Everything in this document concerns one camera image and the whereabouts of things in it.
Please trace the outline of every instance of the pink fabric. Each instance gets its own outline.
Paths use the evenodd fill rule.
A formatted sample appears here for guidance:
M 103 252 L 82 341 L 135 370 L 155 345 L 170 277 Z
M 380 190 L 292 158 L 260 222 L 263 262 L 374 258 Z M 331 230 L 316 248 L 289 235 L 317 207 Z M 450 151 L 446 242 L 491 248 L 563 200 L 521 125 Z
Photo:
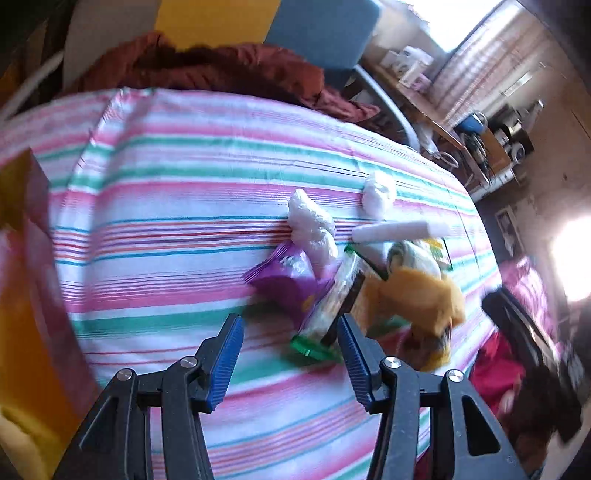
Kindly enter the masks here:
M 499 265 L 503 286 L 509 290 L 534 319 L 538 327 L 556 341 L 556 322 L 548 312 L 548 298 L 540 275 L 529 257 L 509 260 Z
M 478 350 L 470 382 L 493 414 L 497 415 L 501 398 L 524 374 L 525 369 L 513 357 L 505 336 L 495 332 Z

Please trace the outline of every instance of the striped bedsheet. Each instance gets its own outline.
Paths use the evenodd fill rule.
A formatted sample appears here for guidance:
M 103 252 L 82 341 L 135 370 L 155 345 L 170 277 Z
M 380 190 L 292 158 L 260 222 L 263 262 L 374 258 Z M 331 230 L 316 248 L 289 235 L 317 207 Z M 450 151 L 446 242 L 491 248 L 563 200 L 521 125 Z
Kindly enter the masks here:
M 215 335 L 230 312 L 245 341 L 224 402 L 203 428 L 217 479 L 365 478 L 378 416 L 355 401 L 342 365 L 288 347 L 287 318 L 241 274 L 289 238 L 287 199 L 302 187 L 336 221 L 342 249 L 369 219 L 367 174 L 398 184 L 397 216 L 440 219 L 469 321 L 449 367 L 465 368 L 490 335 L 480 309 L 500 276 L 460 183 L 433 163 L 355 125 L 238 95 L 114 90 L 29 111 L 0 131 L 0 163 L 31 147 L 51 181 L 62 293 L 96 378 L 164 369 Z M 156 478 L 165 478 L 153 416 Z M 418 452 L 428 445 L 421 416 Z

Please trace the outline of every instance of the cable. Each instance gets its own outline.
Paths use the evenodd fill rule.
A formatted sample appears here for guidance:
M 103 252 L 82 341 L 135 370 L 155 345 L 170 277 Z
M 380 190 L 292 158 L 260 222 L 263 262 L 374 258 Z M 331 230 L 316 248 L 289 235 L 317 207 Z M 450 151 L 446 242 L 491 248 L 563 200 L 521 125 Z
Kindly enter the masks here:
M 453 158 L 449 153 L 436 152 L 433 154 L 433 157 L 444 162 L 451 169 L 455 169 L 460 166 L 460 164 L 457 162 L 457 160 L 455 158 Z

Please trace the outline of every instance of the white foam stick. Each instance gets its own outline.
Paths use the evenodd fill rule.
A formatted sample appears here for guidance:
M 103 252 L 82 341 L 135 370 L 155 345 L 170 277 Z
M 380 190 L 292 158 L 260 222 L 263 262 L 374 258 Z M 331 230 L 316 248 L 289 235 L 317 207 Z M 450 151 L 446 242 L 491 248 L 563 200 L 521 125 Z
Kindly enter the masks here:
M 399 242 L 420 238 L 449 236 L 451 227 L 440 220 L 414 220 L 412 222 L 380 222 L 353 228 L 353 242 Z

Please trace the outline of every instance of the blue container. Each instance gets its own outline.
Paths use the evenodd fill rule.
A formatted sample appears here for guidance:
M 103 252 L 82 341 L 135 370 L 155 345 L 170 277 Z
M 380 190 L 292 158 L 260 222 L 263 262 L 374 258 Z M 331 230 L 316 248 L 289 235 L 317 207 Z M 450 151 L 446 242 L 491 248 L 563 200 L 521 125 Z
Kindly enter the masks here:
M 473 113 L 462 120 L 456 128 L 467 134 L 482 135 L 487 127 L 486 117 L 482 113 Z

